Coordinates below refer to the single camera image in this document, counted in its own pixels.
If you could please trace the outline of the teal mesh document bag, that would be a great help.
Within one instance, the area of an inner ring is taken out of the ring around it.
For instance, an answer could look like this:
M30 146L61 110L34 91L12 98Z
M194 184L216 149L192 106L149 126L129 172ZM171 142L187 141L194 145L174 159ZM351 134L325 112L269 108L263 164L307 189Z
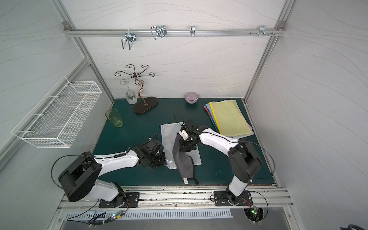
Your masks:
M210 119L211 119L211 121L212 121L212 123L213 123L213 125L215 127L216 132L219 133L219 129L217 127L217 124L216 124L216 121L215 121L214 116L212 114L212 110L210 108L209 103L205 104L204 109L207 112L207 114L209 115L209 117L210 117ZM247 122L246 122L246 124L248 125L249 129L251 130L251 133L234 136L232 138L234 138L234 139L242 139L242 138L246 138L246 137L249 137L249 136L254 135L255 133L253 132L253 128Z

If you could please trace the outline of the grey blue microfibre cloth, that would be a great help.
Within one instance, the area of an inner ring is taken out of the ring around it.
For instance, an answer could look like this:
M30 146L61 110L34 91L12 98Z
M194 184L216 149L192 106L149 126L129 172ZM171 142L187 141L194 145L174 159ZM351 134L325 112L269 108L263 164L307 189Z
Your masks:
M182 139L183 138L177 133L172 150L174 162L185 185L188 185L190 180L193 180L195 185L198 185L199 181L195 178L194 161L185 151L181 150L180 141Z

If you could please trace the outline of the yellow mesh document bag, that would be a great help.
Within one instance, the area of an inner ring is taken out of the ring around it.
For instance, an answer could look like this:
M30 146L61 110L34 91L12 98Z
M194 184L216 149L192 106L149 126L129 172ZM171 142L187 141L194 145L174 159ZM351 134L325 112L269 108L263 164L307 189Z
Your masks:
M254 134L253 129L245 120L235 100L209 102L209 107L219 134L235 139Z

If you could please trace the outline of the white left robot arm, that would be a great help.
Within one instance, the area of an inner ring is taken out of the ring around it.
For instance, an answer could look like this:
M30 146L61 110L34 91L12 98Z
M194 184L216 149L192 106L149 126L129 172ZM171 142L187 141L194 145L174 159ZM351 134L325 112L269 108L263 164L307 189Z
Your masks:
M138 147L108 155L84 152L58 177L60 187L70 202L85 197L97 198L110 208L119 208L128 202L124 190L117 182L105 182L100 176L120 170L144 166L156 169L166 164L164 147L157 139L150 139Z

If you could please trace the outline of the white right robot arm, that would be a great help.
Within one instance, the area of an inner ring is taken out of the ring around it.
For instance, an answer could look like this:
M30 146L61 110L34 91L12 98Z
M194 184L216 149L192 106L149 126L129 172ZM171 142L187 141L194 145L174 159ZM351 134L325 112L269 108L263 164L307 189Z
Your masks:
M207 126L198 127L188 120L176 134L172 154L182 179L193 179L196 183L194 161L187 153L196 150L198 144L210 146L229 158L234 176L226 197L230 204L238 205L246 187L263 166L257 151L249 143L223 136Z

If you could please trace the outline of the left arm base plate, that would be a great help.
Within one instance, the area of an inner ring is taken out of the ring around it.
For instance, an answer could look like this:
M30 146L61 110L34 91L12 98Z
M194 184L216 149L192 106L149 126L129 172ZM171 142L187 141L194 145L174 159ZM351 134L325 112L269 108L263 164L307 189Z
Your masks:
M139 192L128 192L124 195L118 195L110 202L101 200L98 207L100 209L137 208L139 199Z

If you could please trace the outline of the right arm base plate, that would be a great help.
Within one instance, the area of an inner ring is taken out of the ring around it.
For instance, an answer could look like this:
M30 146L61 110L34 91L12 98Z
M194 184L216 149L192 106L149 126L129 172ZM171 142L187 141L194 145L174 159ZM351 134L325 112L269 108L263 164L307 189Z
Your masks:
M235 196L230 191L214 191L210 196L210 200L214 202L216 207L231 207L231 206L253 206L251 193L244 190L240 196Z

